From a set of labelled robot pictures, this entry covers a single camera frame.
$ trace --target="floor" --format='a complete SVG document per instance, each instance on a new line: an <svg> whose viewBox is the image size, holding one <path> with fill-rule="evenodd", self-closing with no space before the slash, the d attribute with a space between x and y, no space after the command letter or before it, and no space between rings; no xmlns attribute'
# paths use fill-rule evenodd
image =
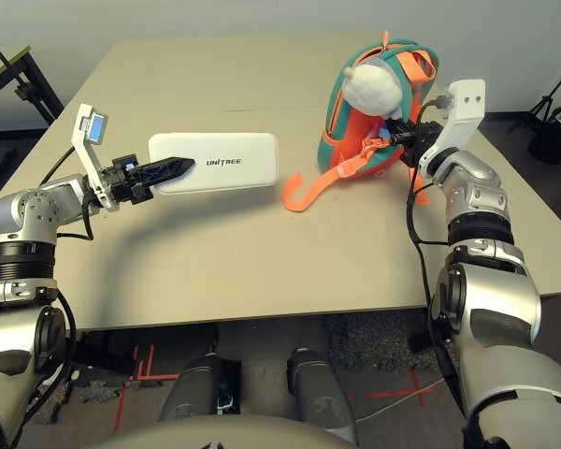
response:
<svg viewBox="0 0 561 449"><path fill-rule="evenodd" d="M170 372L182 367L208 346L208 334L194 327L198 337L190 345L180 342L177 357L156 344L152 373ZM293 397L288 393L286 359L293 349L307 346L321 354L328 352L328 338L322 316L242 320L219 324L218 353L243 362L243 413L296 418ZM404 395L440 378L432 369L360 370L337 369L339 383L350 398L354 415L373 412ZM120 432L148 426L159 415L172 382L162 386L130 389L125 393ZM25 427L20 448L84 447L114 435L120 399L81 404L74 389L69 402L53 426L30 424ZM438 384L419 397L409 398L393 409L358 425L360 447L453 448L461 446L460 429L465 424L444 384Z"/></svg>
<svg viewBox="0 0 561 449"><path fill-rule="evenodd" d="M485 122L481 131L561 219L561 164L551 166L530 157L525 147L532 132L518 128L508 133L510 124ZM8 151L22 160L33 143L0 145L7 145ZM18 163L11 162L8 171L14 171ZM2 175L0 184L8 176ZM543 326L537 345L561 363L561 296L552 299L543 299ZM413 356L406 343L407 336L420 329L420 313L382 311L242 320L220 323L217 329L214 325L195 325L117 331L112 346L128 352L131 341L131 348L138 347L138 359L145 360L153 345L151 372L164 374L179 372L218 340L222 357L243 362L243 412L288 418L295 418L295 405L287 391L285 362L293 349L308 346L332 361L354 415L362 416L439 378L432 354ZM129 387L122 406L116 395L103 402L94 399L81 403L81 387L91 379L107 379L107 387L119 394L125 380L99 369L83 368L70 400L58 414L57 424L29 424L19 447L77 448L101 442L115 434L119 411L119 432L147 426L156 421L172 385L172 381L163 381ZM438 384L359 424L358 434L365 449L453 448L462 445L460 429L464 424L447 387Z"/></svg>

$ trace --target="white power bank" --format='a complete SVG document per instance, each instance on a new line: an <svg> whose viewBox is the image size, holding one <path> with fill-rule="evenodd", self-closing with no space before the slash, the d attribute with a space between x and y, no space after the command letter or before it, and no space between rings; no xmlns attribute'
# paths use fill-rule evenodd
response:
<svg viewBox="0 0 561 449"><path fill-rule="evenodd" d="M151 162L195 160L184 175L155 186L165 195L261 187L279 179L277 139L268 133L156 134L148 148Z"/></svg>

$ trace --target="orange buckle strap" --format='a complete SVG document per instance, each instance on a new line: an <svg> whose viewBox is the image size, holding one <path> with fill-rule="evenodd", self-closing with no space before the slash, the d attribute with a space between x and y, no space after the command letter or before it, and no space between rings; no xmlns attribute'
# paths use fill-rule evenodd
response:
<svg viewBox="0 0 561 449"><path fill-rule="evenodd" d="M357 173L357 170L364 167L374 152L379 148L386 148L390 145L388 139L384 138L365 138L362 140L362 151L351 159L347 159L330 170L325 172L318 178L309 188L309 191L303 199L291 199L293 193L303 183L303 176L300 173L294 174L287 182L282 191L282 202L284 207L293 212L302 212L307 209L311 203L328 187L330 184L339 179L349 178Z"/></svg>

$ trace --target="black cable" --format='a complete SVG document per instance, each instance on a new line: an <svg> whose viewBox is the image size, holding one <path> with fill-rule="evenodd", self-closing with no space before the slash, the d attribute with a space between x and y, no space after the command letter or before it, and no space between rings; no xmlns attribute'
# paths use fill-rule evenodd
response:
<svg viewBox="0 0 561 449"><path fill-rule="evenodd" d="M61 156L61 158L58 161L56 161L56 164L54 164L54 166L50 169L50 171L48 173L46 173L46 176L44 176L44 179L41 180L39 185L42 185L42 184L45 184L46 182L48 182L50 180L50 178L52 177L52 175L54 174L54 172L63 164L63 162L66 160L66 158L68 156L70 156L73 152L75 152L75 147L71 147L68 150L66 150L65 154L63 154Z"/></svg>
<svg viewBox="0 0 561 449"><path fill-rule="evenodd" d="M406 207L406 223L408 228L408 233L410 234L411 242L418 253L420 258L420 267L422 269L422 282L424 284L424 295L426 304L428 307L428 333L430 334L430 340L432 341L432 346L434 347L435 355L437 357L437 362L439 363L440 371L442 376L445 379L445 383L449 386L449 390L453 396L457 407L461 413L465 414L463 400L461 395L461 388L459 385L459 376L457 375L457 371L455 370L455 366L453 365L453 361L451 360L451 356L445 347L442 336L439 333L439 330L436 328L434 321L432 320L431 316L431 308L432 302L434 298L430 294L430 288L428 287L428 274L426 272L426 263L424 260L424 254L422 253L422 248L420 247L421 244L447 244L446 242L439 242L439 241L427 241L422 240L418 236L415 231L415 226L413 224L413 205L415 204L416 196L422 192L424 189L430 187L431 184L427 184L426 186L418 189L417 191L414 190L415 180L418 176L418 166L419 166L419 158L422 155L422 133L421 133L421 122L422 116L424 115L425 110L430 106L441 106L438 100L432 100L425 103L422 108L420 109L420 113L418 114L418 118L415 124L415 136L416 136L416 151L414 156L414 169L413 175L411 177L410 183L410 191L408 192L408 200L407 200L407 207Z"/></svg>
<svg viewBox="0 0 561 449"><path fill-rule="evenodd" d="M21 75L19 75L19 73L17 73L15 68L10 63L10 61L7 59L7 57L1 51L0 51L0 61L2 62L4 67L6 67L7 70L9 70L11 72L12 76L15 78L15 80L17 80L17 82L19 84L24 84L25 83L25 81L21 78Z"/></svg>
<svg viewBox="0 0 561 449"><path fill-rule="evenodd" d="M69 237L72 239L81 239L81 240L93 240L94 239L94 232L92 231L92 224L90 223L90 204L95 200L95 194L92 190L88 189L83 195L83 201L81 203L81 215L83 217L83 224L85 225L85 232L87 233L86 236L82 234L72 234L68 232L59 232L56 234L56 237Z"/></svg>
<svg viewBox="0 0 561 449"><path fill-rule="evenodd" d="M66 351L66 359L63 363L63 367L61 368L60 372L54 379L54 382L48 387L48 389L44 392L43 395L36 401L34 405L32 405L22 420L22 426L24 426L31 417L39 410L39 408L44 405L48 397L54 392L58 384L63 380L63 378L68 374L68 370L70 369L71 363L73 361L73 355L75 353L75 348L77 346L77 326L75 325L75 317L73 316L73 311L71 310L71 306L66 301L65 295L60 290L58 291L58 300L63 305L63 310L65 311L66 320L68 321L68 329L69 329L69 340L67 344L67 351Z"/></svg>

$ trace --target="wire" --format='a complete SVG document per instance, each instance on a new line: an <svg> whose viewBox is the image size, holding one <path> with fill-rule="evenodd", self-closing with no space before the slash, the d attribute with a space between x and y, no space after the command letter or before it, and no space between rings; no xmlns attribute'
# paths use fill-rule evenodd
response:
<svg viewBox="0 0 561 449"><path fill-rule="evenodd" d="M90 223L90 204L95 200L95 194L91 190L87 190L83 195L81 203L81 215L83 216L83 224L85 225L86 236L82 234L72 234L67 232L59 232L56 237L69 237L72 239L81 239L91 241L94 239L94 232L92 231L92 224Z"/></svg>
<svg viewBox="0 0 561 449"><path fill-rule="evenodd" d="M43 185L50 180L52 175L56 172L56 170L63 164L68 156L70 156L73 152L75 152L75 147L71 147L66 150L65 154L63 154L56 164L52 166L50 171L46 173L46 176L41 180L39 185ZM83 200L81 202L81 215L83 217L83 224L85 225L85 232L86 236L82 234L74 234L69 232L59 232L56 234L56 237L64 237L64 238L71 238L71 239L81 239L81 240L93 240L94 239L94 232L92 231L92 224L90 223L90 204L92 201L95 200L95 194L88 189L87 192L83 195Z"/></svg>
<svg viewBox="0 0 561 449"><path fill-rule="evenodd" d="M372 412L372 413L369 413L369 414L365 414L364 416L360 416L359 418L355 418L355 422L356 423L363 423L364 421L367 421L368 419L372 419L373 417L378 416L379 414L384 413L384 412L392 409L393 407L399 405L401 402L404 402L404 401L408 400L409 398L413 398L414 396L419 395L420 393L432 388L433 386L436 386L436 385L440 384L441 382L444 382L444 379L442 377L440 379L438 379L437 381L433 382L432 384L427 385L420 390L416 390L413 393L410 393L407 396L401 398L400 400L396 400L392 404L387 405L386 407L382 407L381 409L377 410L376 412Z"/></svg>
<svg viewBox="0 0 561 449"><path fill-rule="evenodd" d="M42 405L46 402L48 397L54 392L58 384L63 380L63 378L67 375L68 370L71 366L73 361L73 355L75 353L75 348L77 346L77 326L75 325L75 317L73 316L73 311L71 310L71 306L66 301L65 295L60 290L58 291L58 300L63 305L63 310L65 311L66 320L68 321L68 329L69 329L69 340L67 344L67 351L66 351L66 359L63 363L63 367L61 368L60 372L54 379L54 382L48 387L48 389L44 392L43 395L36 401L34 405L27 410L25 416L22 420L22 426L24 426L31 417L40 409Z"/></svg>
<svg viewBox="0 0 561 449"><path fill-rule="evenodd" d="M56 161L56 164L54 164L54 166L50 169L50 171L48 173L46 173L46 176L44 176L44 179L41 180L39 185L42 185L42 184L45 184L46 182L48 182L50 180L50 178L52 177L52 175L54 174L54 172L63 164L63 162L66 160L66 158L68 156L70 156L73 152L75 152L75 147L71 147L68 150L66 150L65 154L63 154L61 156L61 158L58 161Z"/></svg>
<svg viewBox="0 0 561 449"><path fill-rule="evenodd" d="M422 248L420 247L421 244L432 244L432 245L446 245L447 242L441 241L433 241L433 240L422 240L418 236L417 232L415 231L415 226L413 223L413 205L415 204L416 196L422 192L424 189L430 187L431 184L427 184L421 189L417 191L414 190L415 187L415 180L418 176L418 166L419 166L419 158L422 155L422 133L421 133L421 122L422 116L424 115L425 110L430 106L440 106L440 102L438 100L431 100L425 103L422 108L420 109L420 113L418 114L418 118L415 123L415 136L416 136L416 151L414 152L414 169L413 175L411 177L410 183L410 191L408 193L408 200L407 200L407 207L406 207L406 223L408 232L410 234L411 242L418 253L420 258L420 267L422 269L422 282L424 284L424 296L426 300L426 304L428 306L428 333L430 334L430 340L432 341L432 346L434 347L435 355L437 357L437 361L439 363L440 371L442 372L443 378L453 395L453 399L459 407L459 410L464 413L464 406L463 400L461 396L461 389L459 385L459 376L457 375L457 371L455 370L455 366L453 365L453 361L451 360L451 356L445 347L442 336L439 333L439 330L436 328L434 321L431 319L431 307L433 298L430 294L430 288L428 287L428 273L426 272L426 263L424 259L424 253L422 253Z"/></svg>

